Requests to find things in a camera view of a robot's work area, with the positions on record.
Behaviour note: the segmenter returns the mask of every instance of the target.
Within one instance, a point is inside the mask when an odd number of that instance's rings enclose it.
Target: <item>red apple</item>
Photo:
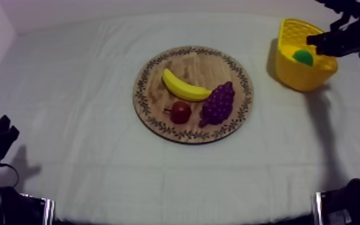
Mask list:
[[[175,124],[186,123],[190,119],[191,108],[185,102],[175,102],[172,105],[171,110],[165,109],[165,111],[170,112],[170,120]]]

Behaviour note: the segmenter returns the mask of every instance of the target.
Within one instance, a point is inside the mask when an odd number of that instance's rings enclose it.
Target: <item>yellow banana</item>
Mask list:
[[[166,87],[177,97],[190,102],[200,102],[210,95],[211,91],[197,87],[178,79],[170,70],[164,69],[163,82]]]

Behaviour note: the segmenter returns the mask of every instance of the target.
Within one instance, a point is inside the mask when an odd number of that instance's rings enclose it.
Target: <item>white tablecloth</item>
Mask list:
[[[59,217],[95,222],[237,224],[310,211],[312,193],[360,177],[360,60],[340,59],[321,91],[287,89],[270,76],[280,21],[159,14],[19,36],[0,67],[0,116],[21,131],[4,159],[20,172],[17,189],[56,200]],[[182,45],[221,50],[251,76],[252,112],[221,141],[169,142],[133,109],[143,64]],[[14,179],[0,169],[0,184]]]

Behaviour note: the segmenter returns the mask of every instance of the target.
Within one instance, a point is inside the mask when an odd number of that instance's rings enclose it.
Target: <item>plastic basket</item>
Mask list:
[[[316,26],[297,19],[284,19],[280,26],[276,52],[276,75],[287,86],[307,92],[321,86],[338,70],[335,57],[320,56],[315,46],[307,45],[309,35],[321,34]],[[293,54],[297,50],[307,50],[314,59],[313,66],[297,62]]]

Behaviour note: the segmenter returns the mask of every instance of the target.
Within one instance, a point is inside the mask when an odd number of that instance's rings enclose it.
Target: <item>round wooden tray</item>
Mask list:
[[[213,90],[226,81],[233,82],[236,92],[233,111],[219,125],[199,128],[202,102],[188,102],[192,113],[185,124],[174,124],[164,109],[176,101],[162,81],[164,68],[171,70],[182,81]],[[236,131],[245,121],[252,106],[253,88],[244,68],[232,57],[212,48],[185,46],[164,51],[153,57],[135,80],[133,104],[142,122],[154,133],[166,139],[202,144],[217,141]]]

